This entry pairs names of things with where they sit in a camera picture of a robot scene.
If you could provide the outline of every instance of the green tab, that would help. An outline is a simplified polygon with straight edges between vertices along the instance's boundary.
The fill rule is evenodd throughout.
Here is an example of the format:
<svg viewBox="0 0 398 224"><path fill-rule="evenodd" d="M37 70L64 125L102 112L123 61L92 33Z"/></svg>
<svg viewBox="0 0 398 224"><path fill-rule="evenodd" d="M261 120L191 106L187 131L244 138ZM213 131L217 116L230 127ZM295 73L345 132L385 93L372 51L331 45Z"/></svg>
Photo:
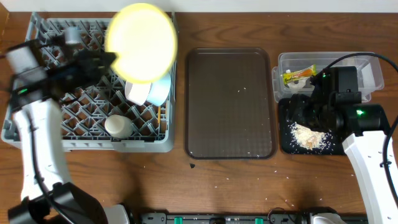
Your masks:
<svg viewBox="0 0 398 224"><path fill-rule="evenodd" d="M182 224L182 217L175 217L174 224Z"/></svg>
<svg viewBox="0 0 398 224"><path fill-rule="evenodd" d="M254 223L255 224L264 224L264 220L262 218L256 218Z"/></svg>

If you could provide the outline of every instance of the white wall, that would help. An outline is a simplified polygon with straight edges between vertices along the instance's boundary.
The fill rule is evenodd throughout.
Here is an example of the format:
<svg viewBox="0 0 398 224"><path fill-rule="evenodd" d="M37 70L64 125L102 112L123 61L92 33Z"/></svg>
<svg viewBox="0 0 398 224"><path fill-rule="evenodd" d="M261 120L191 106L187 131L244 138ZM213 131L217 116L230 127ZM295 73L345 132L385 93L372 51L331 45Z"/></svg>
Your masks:
<svg viewBox="0 0 398 224"><path fill-rule="evenodd" d="M398 12L398 0L0 0L9 11L119 11L149 2L175 12Z"/></svg>

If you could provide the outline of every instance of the plastic bin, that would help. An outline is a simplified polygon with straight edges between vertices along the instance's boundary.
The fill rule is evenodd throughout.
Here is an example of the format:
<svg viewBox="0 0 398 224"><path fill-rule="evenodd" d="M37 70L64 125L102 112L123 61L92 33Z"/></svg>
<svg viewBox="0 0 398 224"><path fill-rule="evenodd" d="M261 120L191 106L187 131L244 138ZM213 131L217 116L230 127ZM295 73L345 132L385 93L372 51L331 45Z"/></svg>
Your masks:
<svg viewBox="0 0 398 224"><path fill-rule="evenodd" d="M282 74L286 70L299 71L311 65L317 66L320 72L334 60L356 52L295 52L282 53L278 58L278 67L272 69L272 87L276 102L283 98L290 98L295 93L310 96L314 86L308 79L305 86L299 90L290 89L284 85ZM358 71L358 87L362 92L362 102L371 100L371 93L384 88L384 80L380 68L379 59L372 56L356 56L346 58L334 66L355 66Z"/></svg>
<svg viewBox="0 0 398 224"><path fill-rule="evenodd" d="M172 20L178 33L174 13ZM50 37L63 34L63 31L74 26L81 33L81 49L104 50L106 28L111 19L42 19L32 13L26 40L39 39L46 44ZM57 67L64 61L58 47L42 48L42 56L48 68ZM62 145L64 150L100 149L119 152L169 152L174 146L175 136L175 72L177 61L169 71L172 77L170 93L166 102L158 107L146 102L142 106L129 102L124 96L125 81L111 69L101 81L85 90L67 93L62 100L78 101L61 108ZM133 121L132 135L126 139L115 139L110 136L104 122L108 116L119 114ZM15 147L21 148L21 141L12 121L8 107L1 131L1 139Z"/></svg>

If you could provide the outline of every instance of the white cup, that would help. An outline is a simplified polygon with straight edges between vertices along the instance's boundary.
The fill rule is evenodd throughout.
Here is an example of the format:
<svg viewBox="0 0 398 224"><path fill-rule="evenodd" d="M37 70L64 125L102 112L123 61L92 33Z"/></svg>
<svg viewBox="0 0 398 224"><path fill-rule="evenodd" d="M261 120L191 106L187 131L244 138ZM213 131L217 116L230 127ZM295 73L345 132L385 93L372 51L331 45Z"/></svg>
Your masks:
<svg viewBox="0 0 398 224"><path fill-rule="evenodd" d="M126 96L127 100L141 106L147 100L151 85L151 83L133 84L126 82L126 86L124 87L124 95Z"/></svg>
<svg viewBox="0 0 398 224"><path fill-rule="evenodd" d="M169 95L171 84L172 79L170 73L167 72L160 80L152 84L147 101L155 106L162 105Z"/></svg>
<svg viewBox="0 0 398 224"><path fill-rule="evenodd" d="M133 132L132 121L120 115L112 115L106 118L105 129L115 138L128 138Z"/></svg>

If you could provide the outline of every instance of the brown tray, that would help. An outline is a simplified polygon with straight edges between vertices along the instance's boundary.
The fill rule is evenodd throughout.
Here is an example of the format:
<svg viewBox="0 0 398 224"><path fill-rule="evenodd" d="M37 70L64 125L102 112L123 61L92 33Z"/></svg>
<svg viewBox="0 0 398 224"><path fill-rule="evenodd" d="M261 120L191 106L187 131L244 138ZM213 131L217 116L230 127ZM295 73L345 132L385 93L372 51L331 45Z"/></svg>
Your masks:
<svg viewBox="0 0 398 224"><path fill-rule="evenodd" d="M277 149L272 77L260 48L187 56L185 150L195 159L268 159Z"/></svg>

